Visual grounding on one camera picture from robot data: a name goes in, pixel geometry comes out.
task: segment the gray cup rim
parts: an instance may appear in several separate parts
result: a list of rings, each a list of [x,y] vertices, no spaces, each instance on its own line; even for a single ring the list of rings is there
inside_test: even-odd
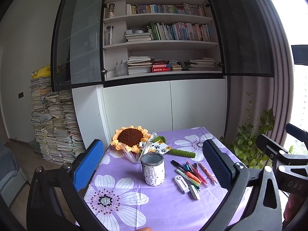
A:
[[[156,162],[156,163],[148,163],[148,162],[144,162],[143,160],[144,160],[144,158],[146,157],[146,156],[148,156],[148,155],[152,155],[152,154],[155,154],[155,155],[158,155],[158,156],[160,156],[161,157],[161,160],[159,161],[159,162]],[[161,155],[161,154],[159,154],[159,153],[156,153],[156,152],[150,152],[150,153],[147,153],[147,154],[145,154],[145,155],[143,155],[143,156],[141,156],[141,159],[140,159],[140,162],[142,163],[142,164],[144,164],[144,165],[146,165],[146,166],[158,166],[158,165],[160,165],[160,164],[162,164],[163,163],[163,161],[164,161],[164,157]]]

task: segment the wooden floor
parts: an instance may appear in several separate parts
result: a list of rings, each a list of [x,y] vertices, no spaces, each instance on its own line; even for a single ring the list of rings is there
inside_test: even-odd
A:
[[[15,159],[27,175],[29,183],[31,183],[34,170],[38,166],[42,166],[46,170],[60,168],[60,165],[58,164],[50,163],[43,160],[42,155],[35,153],[28,143],[11,140],[6,143],[5,146],[13,152]],[[29,189],[30,186],[28,184],[25,184],[10,206],[10,210],[12,211],[14,216],[25,228],[27,228],[26,213]],[[75,222],[75,218],[64,199],[61,189],[56,188],[56,192],[67,219],[71,222]]]

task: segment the orange pen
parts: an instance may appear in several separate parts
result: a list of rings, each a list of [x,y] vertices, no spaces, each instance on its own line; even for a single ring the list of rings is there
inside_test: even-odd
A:
[[[192,178],[193,180],[195,180],[196,182],[202,183],[202,181],[201,181],[199,178],[195,177],[192,173],[186,172],[186,175],[187,175],[189,178]]]

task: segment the tablecloth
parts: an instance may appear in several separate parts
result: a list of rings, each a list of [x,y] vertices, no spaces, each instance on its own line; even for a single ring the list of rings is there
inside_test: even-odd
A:
[[[201,188],[200,200],[195,200],[191,193],[183,194],[175,183],[177,173],[170,163],[171,160],[181,164],[202,161],[212,172],[202,153],[202,143],[207,139],[212,139],[222,152],[238,162],[238,158],[216,137],[204,127],[158,134],[166,138],[170,147],[196,152],[196,157],[191,159],[164,154],[165,181],[152,187],[145,183],[140,163],[130,162],[122,151],[109,147],[84,197],[108,230],[132,231],[146,226],[154,231],[199,230],[226,195],[226,189],[219,184],[214,185],[209,179],[207,181],[211,186]],[[207,178],[201,168],[199,171]],[[239,220],[249,195],[247,189],[230,224]]]

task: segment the tag with chinese characters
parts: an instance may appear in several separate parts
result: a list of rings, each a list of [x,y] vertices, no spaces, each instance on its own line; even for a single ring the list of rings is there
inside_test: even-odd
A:
[[[170,149],[172,149],[170,146],[168,146],[166,143],[159,140],[152,144],[150,152],[156,152],[156,153],[163,155],[167,153]]]

